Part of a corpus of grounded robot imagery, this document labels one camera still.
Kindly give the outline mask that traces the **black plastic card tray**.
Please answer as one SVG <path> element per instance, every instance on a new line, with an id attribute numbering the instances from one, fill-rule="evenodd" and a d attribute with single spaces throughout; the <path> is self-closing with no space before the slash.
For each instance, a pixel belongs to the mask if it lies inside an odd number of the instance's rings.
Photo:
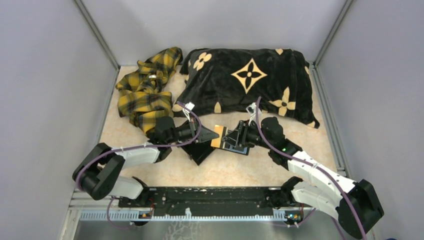
<path id="1" fill-rule="evenodd" d="M 181 147 L 188 155 L 189 159 L 198 166 L 215 150 L 210 141 L 200 143 L 190 143 Z"/>

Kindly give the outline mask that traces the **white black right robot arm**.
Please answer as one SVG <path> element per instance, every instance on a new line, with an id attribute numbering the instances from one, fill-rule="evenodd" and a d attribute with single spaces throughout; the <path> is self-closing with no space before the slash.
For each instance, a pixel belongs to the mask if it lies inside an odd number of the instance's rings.
<path id="1" fill-rule="evenodd" d="M 272 207 L 309 205 L 337 220 L 351 237 L 362 239 L 385 215 L 374 186 L 355 181 L 322 166 L 299 145 L 286 138 L 276 117 L 241 120 L 233 130 L 224 130 L 221 142 L 236 148 L 260 146 L 272 161 L 295 174 L 279 191 L 272 191 Z"/>

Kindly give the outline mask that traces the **gold credit card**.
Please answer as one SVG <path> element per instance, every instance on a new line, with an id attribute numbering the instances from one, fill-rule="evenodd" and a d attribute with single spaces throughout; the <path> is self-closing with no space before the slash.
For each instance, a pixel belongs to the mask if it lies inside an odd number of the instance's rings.
<path id="1" fill-rule="evenodd" d="M 228 128 L 223 125 L 215 125 L 213 131 L 218 134 L 218 137 L 211 140 L 210 146 L 216 149 L 224 149 L 226 143 L 223 141 L 223 137 L 227 135 Z"/>

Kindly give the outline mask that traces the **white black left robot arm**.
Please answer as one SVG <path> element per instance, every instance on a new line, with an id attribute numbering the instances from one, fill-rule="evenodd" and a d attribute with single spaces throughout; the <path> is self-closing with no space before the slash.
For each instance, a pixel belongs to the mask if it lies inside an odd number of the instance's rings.
<path id="1" fill-rule="evenodd" d="M 163 161 L 175 147 L 188 149 L 189 154 L 204 154 L 211 140 L 219 134 L 204 127 L 194 117 L 176 127 L 170 116 L 157 120 L 148 132 L 148 142 L 132 147 L 112 148 L 97 144 L 72 174 L 77 187 L 93 200 L 107 196 L 125 197 L 138 207 L 149 203 L 150 193 L 137 177 L 123 177 L 123 169 Z"/>

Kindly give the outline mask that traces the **black floral pillow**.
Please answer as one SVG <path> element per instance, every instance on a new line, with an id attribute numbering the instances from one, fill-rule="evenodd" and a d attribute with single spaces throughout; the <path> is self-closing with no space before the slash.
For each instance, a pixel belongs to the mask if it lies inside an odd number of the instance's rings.
<path id="1" fill-rule="evenodd" d="M 185 88 L 172 113 L 183 117 L 182 103 L 193 103 L 194 113 L 204 116 L 243 112 L 258 102 L 261 110 L 317 129 L 309 67 L 292 49 L 194 49 L 180 68 Z"/>

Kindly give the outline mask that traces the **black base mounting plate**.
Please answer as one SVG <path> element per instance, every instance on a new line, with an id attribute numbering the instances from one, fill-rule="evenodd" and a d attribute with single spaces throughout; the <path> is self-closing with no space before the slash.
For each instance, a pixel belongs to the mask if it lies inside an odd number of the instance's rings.
<path id="1" fill-rule="evenodd" d="M 274 210 L 300 210 L 280 187 L 150 187 L 136 199 L 120 197 L 120 208 L 152 208 L 156 217 L 271 216 Z"/>

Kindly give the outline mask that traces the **black blue card holder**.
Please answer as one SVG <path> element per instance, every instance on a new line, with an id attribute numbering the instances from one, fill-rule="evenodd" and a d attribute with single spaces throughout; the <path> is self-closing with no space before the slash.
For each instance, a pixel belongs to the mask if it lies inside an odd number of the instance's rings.
<path id="1" fill-rule="evenodd" d="M 249 147 L 232 146 L 227 142 L 222 141 L 219 149 L 244 156 L 249 155 Z"/>

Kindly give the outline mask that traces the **yellow plaid cloth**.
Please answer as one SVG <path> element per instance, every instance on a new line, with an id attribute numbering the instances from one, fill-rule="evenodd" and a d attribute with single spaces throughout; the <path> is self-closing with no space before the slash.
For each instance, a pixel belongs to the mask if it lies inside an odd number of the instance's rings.
<path id="1" fill-rule="evenodd" d="M 179 47 L 166 48 L 145 61 L 138 69 L 117 82 L 117 110 L 121 118 L 139 128 L 145 135 L 153 131 L 161 117 L 172 117 L 172 93 L 164 88 L 183 61 Z"/>

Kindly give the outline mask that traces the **aluminium front frame rail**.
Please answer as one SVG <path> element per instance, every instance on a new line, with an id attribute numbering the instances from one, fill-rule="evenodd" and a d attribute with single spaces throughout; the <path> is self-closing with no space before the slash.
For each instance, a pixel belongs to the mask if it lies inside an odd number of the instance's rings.
<path id="1" fill-rule="evenodd" d="M 301 205 L 308 205 L 352 225 L 359 219 L 365 224 L 373 210 L 366 192 L 356 184 L 345 196 L 328 193 L 305 181 L 291 179 L 280 187 L 144 187 L 141 194 L 129 197 L 110 196 L 98 199 L 85 192 L 75 192 L 70 206 L 98 209 L 111 204 L 122 214 L 144 209 L 136 221 L 151 220 L 264 220 L 285 221 L 290 225 L 303 220 Z"/>

